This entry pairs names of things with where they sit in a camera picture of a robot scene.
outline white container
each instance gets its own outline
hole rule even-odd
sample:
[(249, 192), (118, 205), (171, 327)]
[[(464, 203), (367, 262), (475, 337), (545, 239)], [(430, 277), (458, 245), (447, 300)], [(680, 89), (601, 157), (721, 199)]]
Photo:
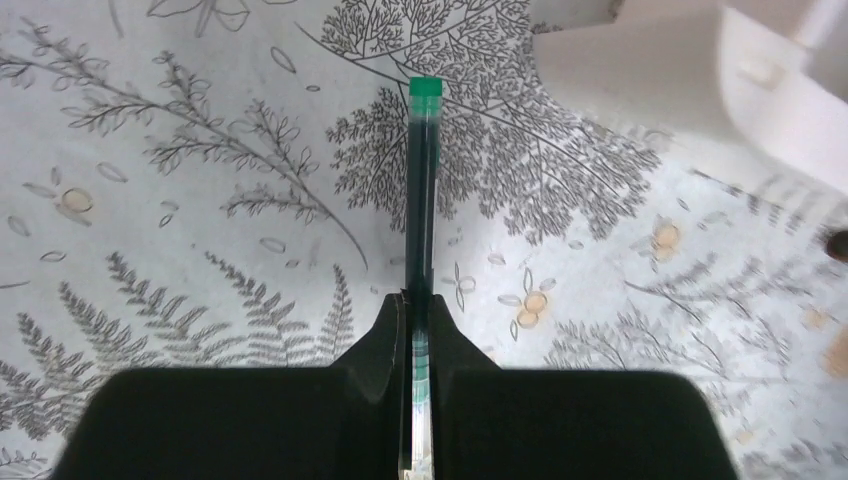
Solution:
[(613, 24), (537, 36), (536, 64), (563, 105), (672, 132), (671, 159), (769, 202), (806, 189), (816, 221), (848, 195), (846, 4), (625, 0)]

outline tree drawing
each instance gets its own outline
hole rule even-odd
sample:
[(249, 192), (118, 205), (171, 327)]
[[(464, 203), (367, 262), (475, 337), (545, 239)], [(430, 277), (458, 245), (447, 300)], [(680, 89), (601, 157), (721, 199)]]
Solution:
[[(306, 223), (314, 219), (335, 223), (368, 268), (353, 233), (309, 186), (309, 176), (316, 171), (318, 163), (312, 160), (308, 147), (295, 149), (300, 128), (281, 110), (254, 100), (241, 118), (227, 121), (214, 115), (208, 99), (212, 83), (190, 72), (169, 52), (162, 52), (153, 63), (165, 71), (159, 87), (170, 94), (171, 100), (149, 100), (132, 83), (127, 82), (121, 88), (109, 80), (109, 62), (90, 55), (87, 44), (72, 47), (67, 38), (52, 39), (49, 26), (25, 22), (29, 30), (22, 31), (21, 36), (34, 47), (31, 58), (0, 50), (0, 80), (8, 79), (12, 86), (27, 88), (34, 84), (38, 71), (54, 76), (54, 91), (75, 89), (82, 94), (81, 106), (62, 108), (73, 119), (69, 126), (103, 136), (128, 121), (147, 126), (157, 116), (176, 120), (179, 125), (170, 138), (148, 137), (151, 147), (145, 153), (158, 172), (168, 175), (184, 160), (195, 158), (204, 163), (232, 165), (237, 171), (246, 168), (278, 175), (287, 188), (284, 193), (275, 193), (274, 198), (294, 206), (292, 210)], [(235, 214), (241, 206), (249, 206), (238, 204), (230, 208), (231, 203), (225, 208), (228, 215)]]
[(553, 102), (532, 63), (528, 0), (345, 0), (324, 21), (328, 52), (388, 84), (366, 108), (327, 130), (338, 145), (337, 193), (351, 208), (388, 212), (405, 227), (404, 87), (417, 75), (444, 79), (438, 211), (453, 218), (476, 198), (488, 218), (532, 245), (565, 238), (576, 216), (595, 239), (635, 216), (656, 154)]
[[(283, 302), (281, 293), (271, 294), (266, 284), (215, 255), (206, 258), (244, 299), (244, 319), (204, 321), (208, 307), (189, 306), (188, 296), (139, 278), (118, 252), (106, 258), (107, 269), (117, 293), (136, 309), (134, 319), (110, 316), (61, 282), (58, 297), (87, 343), (72, 352), (32, 316), (18, 314), (18, 331), (38, 371), (0, 360), (0, 431), (17, 425), (34, 440), (53, 432), (67, 437), (103, 382), (127, 368), (308, 366), (331, 363), (353, 343), (350, 294), (337, 265), (333, 303), (316, 340), (307, 322), (292, 318), (295, 301)], [(29, 465), (17, 456), (6, 461)]]
[(353, 344), (353, 316), (351, 315), (350, 293), (347, 279), (337, 265), (333, 266), (336, 278), (336, 293), (333, 306), (321, 327), (315, 342), (315, 350), (321, 364), (328, 365), (340, 357)]

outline patterned tablecloth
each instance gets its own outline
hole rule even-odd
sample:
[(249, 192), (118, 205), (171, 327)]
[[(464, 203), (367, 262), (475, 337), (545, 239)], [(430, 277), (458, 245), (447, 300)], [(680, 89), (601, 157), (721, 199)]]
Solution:
[(532, 33), (610, 3), (0, 4), (0, 479), (45, 478), (120, 369), (359, 338), (402, 285), (421, 74), (446, 80), (437, 291), (469, 338), (505, 366), (680, 372), (742, 478), (848, 477), (827, 226), (541, 87)]

